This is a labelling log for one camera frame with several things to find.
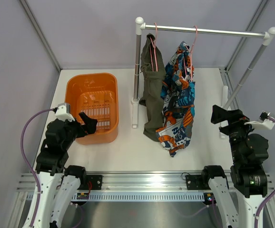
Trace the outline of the olive green shorts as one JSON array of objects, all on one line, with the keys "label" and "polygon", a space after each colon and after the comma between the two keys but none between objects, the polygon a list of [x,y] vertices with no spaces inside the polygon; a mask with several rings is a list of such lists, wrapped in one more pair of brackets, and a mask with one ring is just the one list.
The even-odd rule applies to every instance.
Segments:
[{"label": "olive green shorts", "polygon": [[156,48],[158,71],[152,71],[150,38],[155,39],[151,33],[147,34],[147,40],[141,54],[141,72],[144,77],[144,91],[139,104],[147,109],[147,122],[144,124],[143,134],[149,139],[158,142],[156,130],[163,126],[164,117],[162,114],[164,101],[161,98],[163,80],[166,75],[165,66],[160,50]]}]

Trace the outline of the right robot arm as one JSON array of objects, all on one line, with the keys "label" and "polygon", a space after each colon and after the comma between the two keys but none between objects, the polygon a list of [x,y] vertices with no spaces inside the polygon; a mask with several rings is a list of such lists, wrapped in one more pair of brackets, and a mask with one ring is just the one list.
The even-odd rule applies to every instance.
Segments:
[{"label": "right robot arm", "polygon": [[227,125],[220,126],[219,131],[229,137],[233,160],[230,176],[238,205],[234,205],[221,166],[205,166],[201,172],[201,184],[213,193],[211,202],[218,206],[222,227],[251,228],[262,218],[258,209],[268,191],[268,180],[262,166],[268,159],[268,140],[253,133],[249,118],[241,110],[228,111],[214,105],[211,123],[223,121],[227,121]]}]

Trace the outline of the colourful patterned shorts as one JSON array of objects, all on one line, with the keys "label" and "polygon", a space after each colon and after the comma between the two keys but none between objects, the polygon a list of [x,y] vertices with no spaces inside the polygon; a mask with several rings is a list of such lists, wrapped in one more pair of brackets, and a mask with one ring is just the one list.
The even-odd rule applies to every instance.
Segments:
[{"label": "colourful patterned shorts", "polygon": [[163,127],[156,130],[156,137],[174,157],[179,150],[189,146],[195,117],[194,67],[190,46],[186,42],[180,43],[165,71],[161,90],[164,122]]}]

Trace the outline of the pink wire hanger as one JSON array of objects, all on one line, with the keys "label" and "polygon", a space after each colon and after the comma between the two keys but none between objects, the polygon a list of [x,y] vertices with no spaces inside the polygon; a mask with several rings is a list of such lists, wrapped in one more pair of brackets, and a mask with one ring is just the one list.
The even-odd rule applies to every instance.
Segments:
[{"label": "pink wire hanger", "polygon": [[154,23],[155,25],[155,39],[150,38],[152,47],[150,48],[150,58],[151,58],[151,66],[152,71],[158,71],[158,64],[157,64],[157,54],[156,54],[156,42],[157,42],[157,23]]},{"label": "pink wire hanger", "polygon": [[195,43],[196,43],[196,40],[197,40],[197,36],[198,36],[198,28],[197,28],[197,25],[194,25],[194,28],[195,28],[195,38],[194,38],[194,41],[193,41],[193,44],[190,48],[190,82],[193,81],[193,74],[194,74],[194,67],[193,67],[193,51],[194,51],[194,46],[195,46]]}]

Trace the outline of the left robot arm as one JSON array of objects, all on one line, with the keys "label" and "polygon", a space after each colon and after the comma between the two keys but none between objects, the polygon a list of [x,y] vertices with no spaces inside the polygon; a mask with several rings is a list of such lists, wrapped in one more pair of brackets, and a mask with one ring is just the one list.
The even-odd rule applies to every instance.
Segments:
[{"label": "left robot arm", "polygon": [[75,191],[89,186],[84,167],[65,167],[72,143],[96,131],[96,119],[84,112],[79,116],[83,123],[57,117],[47,126],[36,168],[31,169],[36,186],[25,228],[60,228]]}]

